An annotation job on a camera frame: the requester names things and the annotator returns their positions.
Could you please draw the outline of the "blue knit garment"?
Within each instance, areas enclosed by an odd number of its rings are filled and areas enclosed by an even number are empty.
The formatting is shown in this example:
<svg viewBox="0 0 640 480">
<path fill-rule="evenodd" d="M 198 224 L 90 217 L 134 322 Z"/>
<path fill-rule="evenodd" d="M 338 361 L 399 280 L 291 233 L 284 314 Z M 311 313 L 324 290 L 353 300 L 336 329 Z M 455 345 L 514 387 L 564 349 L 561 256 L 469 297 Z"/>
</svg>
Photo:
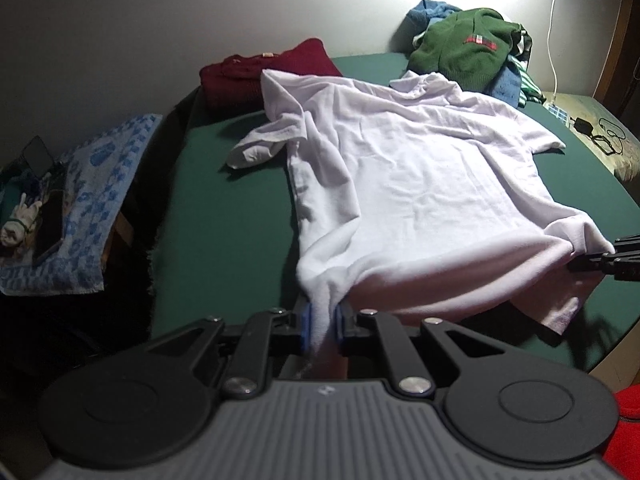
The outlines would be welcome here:
<svg viewBox="0 0 640 480">
<path fill-rule="evenodd" d="M 416 36 L 412 40 L 413 51 L 420 46 L 425 32 L 430 26 L 448 18 L 454 12 L 463 11 L 448 3 L 423 0 L 418 6 L 410 10 L 407 18 L 414 26 Z M 509 61 L 509 57 L 494 81 L 486 88 L 484 93 L 495 99 L 506 102 L 511 106 L 518 105 L 518 94 L 521 89 L 520 74 L 516 67 Z"/>
</svg>

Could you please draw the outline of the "white polo shirt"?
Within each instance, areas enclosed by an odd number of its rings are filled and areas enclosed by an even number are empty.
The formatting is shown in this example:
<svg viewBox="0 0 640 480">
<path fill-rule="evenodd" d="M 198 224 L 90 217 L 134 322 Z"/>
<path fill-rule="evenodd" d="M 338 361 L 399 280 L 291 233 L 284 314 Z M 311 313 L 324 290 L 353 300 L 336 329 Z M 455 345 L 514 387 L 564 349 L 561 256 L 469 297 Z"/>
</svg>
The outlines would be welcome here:
<svg viewBox="0 0 640 480">
<path fill-rule="evenodd" d="M 554 133 L 439 74 L 380 86 L 265 70 L 261 83 L 267 122 L 227 162 L 286 156 L 314 354 L 341 302 L 407 323 L 510 302 L 567 329 L 597 286 L 568 263 L 612 245 L 538 174 L 535 156 L 562 148 Z"/>
</svg>

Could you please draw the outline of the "folded dark red sweater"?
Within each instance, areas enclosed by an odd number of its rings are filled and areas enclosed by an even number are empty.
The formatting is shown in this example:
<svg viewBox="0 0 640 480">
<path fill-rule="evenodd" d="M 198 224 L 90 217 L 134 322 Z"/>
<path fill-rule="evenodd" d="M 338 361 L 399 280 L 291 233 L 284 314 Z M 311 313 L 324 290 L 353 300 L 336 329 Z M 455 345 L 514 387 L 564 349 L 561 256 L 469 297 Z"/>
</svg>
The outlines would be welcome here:
<svg viewBox="0 0 640 480">
<path fill-rule="evenodd" d="M 234 54 L 200 70 L 201 87 L 206 99 L 221 110 L 244 113 L 262 108 L 260 77 L 264 70 L 280 70 L 299 76 L 335 76 L 342 73 L 326 54 L 323 42 L 309 38 L 281 53 L 254 56 Z"/>
</svg>

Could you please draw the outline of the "green white striped shirt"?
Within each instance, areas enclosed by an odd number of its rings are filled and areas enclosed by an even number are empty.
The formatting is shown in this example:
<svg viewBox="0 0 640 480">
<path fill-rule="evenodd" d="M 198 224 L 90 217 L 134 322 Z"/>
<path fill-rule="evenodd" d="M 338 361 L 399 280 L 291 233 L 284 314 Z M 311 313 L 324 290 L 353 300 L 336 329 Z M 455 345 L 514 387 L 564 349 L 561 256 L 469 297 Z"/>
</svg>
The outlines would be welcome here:
<svg viewBox="0 0 640 480">
<path fill-rule="evenodd" d="M 525 28 L 521 28 L 513 36 L 514 46 L 509 54 L 509 61 L 520 74 L 521 89 L 518 94 L 518 106 L 524 108 L 527 102 L 544 104 L 546 97 L 541 88 L 529 75 L 529 61 L 532 56 L 533 38 Z"/>
</svg>

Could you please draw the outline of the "white power strip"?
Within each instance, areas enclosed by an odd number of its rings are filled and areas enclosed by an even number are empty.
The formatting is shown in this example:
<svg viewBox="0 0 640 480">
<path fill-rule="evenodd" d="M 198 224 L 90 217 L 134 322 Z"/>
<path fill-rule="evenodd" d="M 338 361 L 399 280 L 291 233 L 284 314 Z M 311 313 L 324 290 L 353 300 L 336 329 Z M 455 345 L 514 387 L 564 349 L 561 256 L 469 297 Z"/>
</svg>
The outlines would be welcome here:
<svg viewBox="0 0 640 480">
<path fill-rule="evenodd" d="M 558 107 L 555 103 L 551 101 L 547 101 L 544 103 L 544 108 L 548 110 L 548 112 L 556 118 L 563 126 L 566 128 L 570 128 L 570 113 L 567 110 L 564 110 L 562 107 Z"/>
</svg>

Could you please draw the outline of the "red object at edge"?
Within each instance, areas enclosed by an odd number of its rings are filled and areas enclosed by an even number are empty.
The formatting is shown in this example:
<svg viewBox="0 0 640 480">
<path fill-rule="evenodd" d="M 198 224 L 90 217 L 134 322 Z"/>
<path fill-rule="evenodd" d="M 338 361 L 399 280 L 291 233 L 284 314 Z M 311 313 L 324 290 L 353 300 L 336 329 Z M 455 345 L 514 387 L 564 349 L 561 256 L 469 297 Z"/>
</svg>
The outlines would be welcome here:
<svg viewBox="0 0 640 480">
<path fill-rule="evenodd" d="M 640 385 L 630 386 L 615 395 L 618 423 L 603 455 L 626 479 L 640 478 Z"/>
</svg>

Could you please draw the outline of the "blue white patterned cloth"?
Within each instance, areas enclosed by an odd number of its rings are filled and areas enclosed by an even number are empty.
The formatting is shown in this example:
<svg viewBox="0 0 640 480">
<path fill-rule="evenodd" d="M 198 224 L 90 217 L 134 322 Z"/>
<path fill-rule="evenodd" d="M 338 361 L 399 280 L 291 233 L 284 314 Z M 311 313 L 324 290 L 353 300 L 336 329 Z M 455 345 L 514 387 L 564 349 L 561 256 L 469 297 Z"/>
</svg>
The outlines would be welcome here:
<svg viewBox="0 0 640 480">
<path fill-rule="evenodd" d="M 39 266 L 31 249 L 1 260 L 6 296 L 91 294 L 104 289 L 102 255 L 142 155 L 163 117 L 126 120 L 58 158 L 66 167 L 63 237 Z"/>
</svg>

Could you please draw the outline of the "black charger adapter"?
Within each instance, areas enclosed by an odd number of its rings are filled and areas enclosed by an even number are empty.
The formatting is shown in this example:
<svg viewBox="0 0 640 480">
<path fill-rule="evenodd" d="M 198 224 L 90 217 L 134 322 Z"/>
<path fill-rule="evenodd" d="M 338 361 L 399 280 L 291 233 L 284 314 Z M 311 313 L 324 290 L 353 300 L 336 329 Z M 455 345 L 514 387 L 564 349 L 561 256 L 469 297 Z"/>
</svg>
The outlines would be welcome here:
<svg viewBox="0 0 640 480">
<path fill-rule="evenodd" d="M 574 129 L 584 136 L 591 136 L 593 132 L 593 125 L 584 118 L 576 117 L 574 119 Z"/>
</svg>

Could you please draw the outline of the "black smartphone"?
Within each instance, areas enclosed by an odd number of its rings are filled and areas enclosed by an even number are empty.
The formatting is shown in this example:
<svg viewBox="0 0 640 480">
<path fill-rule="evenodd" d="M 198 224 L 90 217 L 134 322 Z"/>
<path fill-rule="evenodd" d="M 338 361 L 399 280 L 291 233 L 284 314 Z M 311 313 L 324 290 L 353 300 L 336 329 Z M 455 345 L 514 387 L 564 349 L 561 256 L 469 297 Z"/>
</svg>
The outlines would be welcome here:
<svg viewBox="0 0 640 480">
<path fill-rule="evenodd" d="M 53 159 L 40 136 L 27 143 L 22 156 L 40 185 L 38 200 L 42 205 L 32 255 L 32 267 L 37 269 L 62 245 L 66 166 Z"/>
</svg>

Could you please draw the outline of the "dark green knit sweater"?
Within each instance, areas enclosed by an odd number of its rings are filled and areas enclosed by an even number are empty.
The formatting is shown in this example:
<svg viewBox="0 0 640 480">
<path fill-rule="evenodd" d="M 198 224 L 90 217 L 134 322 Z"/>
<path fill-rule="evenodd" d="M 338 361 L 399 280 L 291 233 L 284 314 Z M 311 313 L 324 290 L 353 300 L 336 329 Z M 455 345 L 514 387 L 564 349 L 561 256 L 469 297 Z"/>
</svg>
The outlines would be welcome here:
<svg viewBox="0 0 640 480">
<path fill-rule="evenodd" d="M 520 43 L 524 27 L 489 8 L 450 14 L 430 26 L 409 56 L 408 70 L 440 73 L 462 90 L 484 92 Z"/>
</svg>

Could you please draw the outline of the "small white plush toy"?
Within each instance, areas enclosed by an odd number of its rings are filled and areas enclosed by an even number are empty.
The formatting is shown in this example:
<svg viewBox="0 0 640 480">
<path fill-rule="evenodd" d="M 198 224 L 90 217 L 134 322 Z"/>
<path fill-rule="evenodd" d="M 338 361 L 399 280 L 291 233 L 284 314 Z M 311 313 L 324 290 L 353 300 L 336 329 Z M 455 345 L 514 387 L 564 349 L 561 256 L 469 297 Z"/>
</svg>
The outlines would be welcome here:
<svg viewBox="0 0 640 480">
<path fill-rule="evenodd" d="M 32 232 L 36 225 L 36 220 L 43 202 L 34 200 L 30 205 L 27 203 L 27 195 L 21 194 L 21 199 L 13 208 L 9 219 L 4 222 L 1 228 L 1 245 L 7 248 L 14 248 L 21 245 L 26 237 Z"/>
</svg>

